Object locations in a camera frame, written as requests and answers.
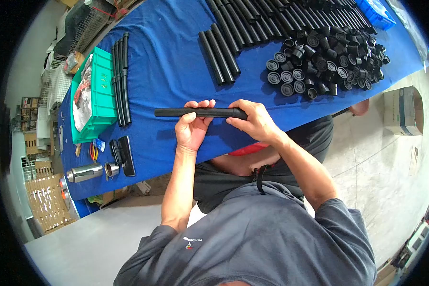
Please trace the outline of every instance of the man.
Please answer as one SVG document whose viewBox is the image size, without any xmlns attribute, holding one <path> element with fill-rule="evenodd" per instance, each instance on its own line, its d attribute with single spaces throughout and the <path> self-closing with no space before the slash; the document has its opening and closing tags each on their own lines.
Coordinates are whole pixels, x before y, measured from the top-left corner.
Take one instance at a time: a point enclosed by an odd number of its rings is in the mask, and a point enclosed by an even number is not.
<svg viewBox="0 0 429 286">
<path fill-rule="evenodd" d="M 214 106 L 214 100 L 185 105 Z M 285 133 L 262 104 L 240 99 L 232 107 L 248 119 L 226 122 L 269 147 L 196 165 L 212 118 L 181 117 L 162 223 L 142 238 L 115 285 L 373 285 L 374 256 L 361 214 L 337 198 L 320 163 L 332 118 Z M 187 228 L 193 194 L 208 214 Z"/>
</svg>

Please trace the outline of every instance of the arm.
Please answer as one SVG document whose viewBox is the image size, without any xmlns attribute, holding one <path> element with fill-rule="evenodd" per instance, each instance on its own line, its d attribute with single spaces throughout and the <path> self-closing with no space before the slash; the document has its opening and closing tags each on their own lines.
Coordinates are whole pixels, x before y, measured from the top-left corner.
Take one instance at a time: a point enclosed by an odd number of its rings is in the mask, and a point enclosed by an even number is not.
<svg viewBox="0 0 429 286">
<path fill-rule="evenodd" d="M 203 100 L 188 102 L 184 107 L 211 107 L 216 102 Z M 175 125 L 177 149 L 172 176 L 162 201 L 160 225 L 171 226 L 177 232 L 186 229 L 192 209 L 194 171 L 197 151 L 205 138 L 213 118 L 196 117 L 195 112 L 183 115 Z"/>
<path fill-rule="evenodd" d="M 326 168 L 276 126 L 263 104 L 240 99 L 230 107 L 243 109 L 248 119 L 228 118 L 227 123 L 245 131 L 253 139 L 273 146 L 292 171 L 314 210 L 326 200 L 337 198 L 335 183 Z"/>
<path fill-rule="evenodd" d="M 162 201 L 160 225 L 173 227 L 177 232 L 186 229 L 192 208 L 194 170 L 197 152 L 177 146 L 170 182 Z"/>
</svg>

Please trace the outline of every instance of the drawstring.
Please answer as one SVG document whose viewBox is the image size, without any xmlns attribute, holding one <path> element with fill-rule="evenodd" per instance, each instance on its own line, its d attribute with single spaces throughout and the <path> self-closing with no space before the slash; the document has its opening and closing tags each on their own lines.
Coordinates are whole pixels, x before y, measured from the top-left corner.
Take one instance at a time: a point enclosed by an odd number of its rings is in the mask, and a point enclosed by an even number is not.
<svg viewBox="0 0 429 286">
<path fill-rule="evenodd" d="M 262 188 L 262 177 L 264 175 L 265 170 L 269 166 L 270 165 L 264 165 L 259 169 L 259 171 L 257 170 L 257 168 L 254 169 L 254 179 L 252 181 L 256 181 L 257 189 L 261 194 L 265 194 L 264 189 Z"/>
</svg>

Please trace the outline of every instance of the hand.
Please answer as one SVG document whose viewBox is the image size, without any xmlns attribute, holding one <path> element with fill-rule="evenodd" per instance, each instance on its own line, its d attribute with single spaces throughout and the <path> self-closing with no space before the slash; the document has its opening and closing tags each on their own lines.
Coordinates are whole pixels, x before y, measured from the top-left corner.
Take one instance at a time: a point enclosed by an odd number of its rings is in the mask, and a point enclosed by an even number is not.
<svg viewBox="0 0 429 286">
<path fill-rule="evenodd" d="M 245 111 L 248 119 L 242 120 L 229 117 L 226 122 L 245 131 L 253 139 L 272 144 L 283 135 L 283 131 L 276 126 L 262 103 L 239 99 L 229 105 L 229 108 L 233 107 L 239 107 Z"/>
<path fill-rule="evenodd" d="M 203 100 L 197 103 L 196 101 L 189 101 L 184 107 L 215 107 L 216 101 L 214 99 L 208 101 Z M 212 117 L 196 117 L 195 112 L 183 115 L 178 123 L 175 125 L 175 132 L 177 134 L 178 146 L 185 151 L 197 152 L 202 144 L 205 134 L 207 133 L 208 125 L 213 120 Z"/>
</svg>

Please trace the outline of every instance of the blue tablecloth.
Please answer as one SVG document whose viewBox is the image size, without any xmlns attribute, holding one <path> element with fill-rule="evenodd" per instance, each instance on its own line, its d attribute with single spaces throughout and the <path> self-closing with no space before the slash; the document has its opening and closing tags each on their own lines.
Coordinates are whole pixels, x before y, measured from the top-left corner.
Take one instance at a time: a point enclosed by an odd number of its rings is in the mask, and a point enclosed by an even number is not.
<svg viewBox="0 0 429 286">
<path fill-rule="evenodd" d="M 339 92 L 337 97 L 321 96 L 307 102 L 299 95 L 284 97 L 279 89 L 267 83 L 265 62 L 280 49 L 276 41 L 243 51 L 237 58 L 241 75 L 233 85 L 217 87 L 202 52 L 198 32 L 210 29 L 215 22 L 205 0 L 148 0 L 127 15 L 100 42 L 98 47 L 110 51 L 111 45 L 125 31 L 129 38 L 128 91 L 132 124 L 119 128 L 110 126 L 100 135 L 108 142 L 128 135 L 137 175 L 125 177 L 122 172 L 113 180 L 105 177 L 80 183 L 69 183 L 73 199 L 102 194 L 172 170 L 176 140 L 176 118 L 155 118 L 156 107 L 182 107 L 189 100 L 216 99 L 217 107 L 227 107 L 244 98 L 263 103 L 275 123 L 289 130 L 319 117 L 340 111 L 390 87 L 401 78 L 420 70 L 423 65 L 406 29 L 390 7 L 397 25 L 387 32 L 378 31 L 378 43 L 386 46 L 391 63 L 383 66 L 385 79 L 370 91 L 354 89 Z M 69 96 L 59 111 L 59 124 L 64 125 L 61 154 L 65 171 L 92 163 L 88 143 L 80 157 L 72 144 L 69 116 Z M 250 145 L 255 141 L 247 134 L 215 118 L 200 147 L 197 157 L 202 162 Z M 112 162 L 109 148 L 99 154 L 102 164 Z"/>
</svg>

